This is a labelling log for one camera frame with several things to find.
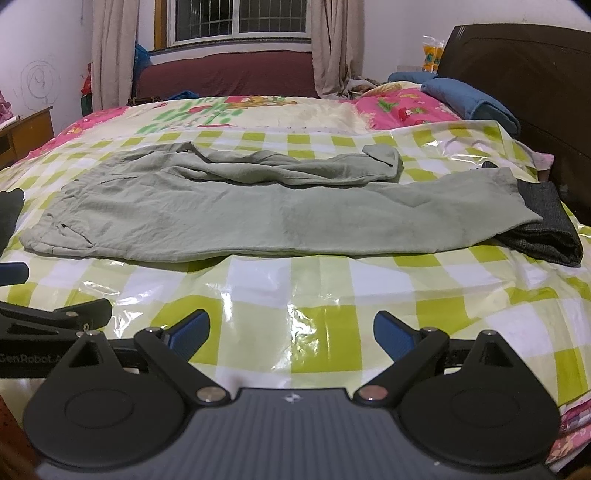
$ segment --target window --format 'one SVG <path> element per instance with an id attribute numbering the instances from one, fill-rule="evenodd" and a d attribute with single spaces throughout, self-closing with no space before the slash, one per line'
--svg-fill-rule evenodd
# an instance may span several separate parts
<path id="1" fill-rule="evenodd" d="M 171 44 L 309 37 L 307 0 L 169 0 Z"/>

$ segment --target green checkered bedsheet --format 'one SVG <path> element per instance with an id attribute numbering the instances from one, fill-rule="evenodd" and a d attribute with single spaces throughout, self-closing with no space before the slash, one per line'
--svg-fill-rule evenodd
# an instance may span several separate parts
<path id="1" fill-rule="evenodd" d="M 62 186 L 109 154 L 185 140 L 220 150 L 266 148 L 303 161 L 383 142 L 402 155 L 401 183 L 433 180 L 487 158 L 510 166 L 519 178 L 535 175 L 523 149 L 495 122 L 358 136 L 197 128 L 89 142 L 82 136 L 0 172 L 0 189 L 25 190 L 21 231 L 38 221 Z M 412 327 L 436 326 L 455 338 L 492 328 L 563 404 L 591 382 L 591 229 L 576 225 L 586 251 L 580 268 L 532 260 L 494 241 L 432 255 L 231 256 L 139 265 L 34 255 L 15 237 L 1 260 L 25 261 L 31 276 L 24 285 L 0 288 L 0 300 L 50 310 L 107 298 L 113 303 L 105 328 L 111 338 L 170 325 L 203 308 L 212 330 L 192 362 L 232 391 L 253 385 L 355 389 L 391 363 L 373 339 L 373 318 L 382 309 Z"/>

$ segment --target maroon sofa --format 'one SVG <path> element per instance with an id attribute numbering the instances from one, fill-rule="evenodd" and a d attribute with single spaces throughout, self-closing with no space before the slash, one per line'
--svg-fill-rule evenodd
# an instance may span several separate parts
<path id="1" fill-rule="evenodd" d="M 147 67 L 136 97 L 166 99 L 183 90 L 202 97 L 281 95 L 317 98 L 312 54 L 291 50 L 217 53 Z"/>

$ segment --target orange packaging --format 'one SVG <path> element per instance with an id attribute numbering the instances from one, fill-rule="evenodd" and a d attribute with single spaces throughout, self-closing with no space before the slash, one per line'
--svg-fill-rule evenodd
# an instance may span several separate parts
<path id="1" fill-rule="evenodd" d="M 433 37 L 423 37 L 423 39 L 423 51 L 425 52 L 423 71 L 437 73 L 445 43 Z"/>

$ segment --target dark gray cloth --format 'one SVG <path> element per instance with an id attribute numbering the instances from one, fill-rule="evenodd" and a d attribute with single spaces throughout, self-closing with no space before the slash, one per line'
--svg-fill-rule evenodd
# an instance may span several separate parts
<path id="1" fill-rule="evenodd" d="M 0 257 L 14 234 L 24 203 L 25 193 L 21 189 L 0 192 Z"/>
<path id="2" fill-rule="evenodd" d="M 491 161 L 483 168 L 498 168 Z M 576 267 L 583 259 L 583 245 L 573 222 L 564 211 L 552 182 L 531 183 L 517 180 L 517 189 L 527 208 L 542 217 L 541 222 L 526 223 L 495 238 L 531 258 Z"/>

